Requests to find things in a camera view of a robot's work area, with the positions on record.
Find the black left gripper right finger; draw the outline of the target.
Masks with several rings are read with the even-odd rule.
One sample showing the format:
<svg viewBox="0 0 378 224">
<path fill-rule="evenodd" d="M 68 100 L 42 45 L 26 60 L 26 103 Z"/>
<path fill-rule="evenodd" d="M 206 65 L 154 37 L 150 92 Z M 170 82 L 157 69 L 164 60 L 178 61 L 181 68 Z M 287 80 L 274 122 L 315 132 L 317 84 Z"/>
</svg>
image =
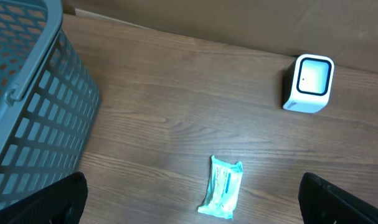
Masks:
<svg viewBox="0 0 378 224">
<path fill-rule="evenodd" d="M 303 175 L 298 201 L 305 224 L 378 224 L 378 208 L 310 172 Z"/>
</svg>

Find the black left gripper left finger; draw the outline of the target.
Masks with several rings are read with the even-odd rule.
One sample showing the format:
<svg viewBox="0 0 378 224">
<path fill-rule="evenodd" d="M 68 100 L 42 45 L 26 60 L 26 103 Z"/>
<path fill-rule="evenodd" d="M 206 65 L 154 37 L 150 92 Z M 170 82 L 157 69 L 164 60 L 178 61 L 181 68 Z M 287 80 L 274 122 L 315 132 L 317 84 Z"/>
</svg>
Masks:
<svg viewBox="0 0 378 224">
<path fill-rule="evenodd" d="M 78 224 L 87 197 L 87 180 L 75 172 L 0 210 L 0 223 Z"/>
</svg>

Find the teal snack bar wrapper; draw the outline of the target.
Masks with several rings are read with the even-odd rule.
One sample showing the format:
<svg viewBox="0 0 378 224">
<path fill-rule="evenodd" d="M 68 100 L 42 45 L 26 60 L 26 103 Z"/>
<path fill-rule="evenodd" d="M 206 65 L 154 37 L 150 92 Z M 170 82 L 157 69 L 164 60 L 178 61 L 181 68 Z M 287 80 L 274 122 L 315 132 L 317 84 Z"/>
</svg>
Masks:
<svg viewBox="0 0 378 224">
<path fill-rule="evenodd" d="M 199 213 L 218 218 L 233 219 L 243 176 L 241 162 L 229 164 L 211 156 L 207 193 Z"/>
</svg>

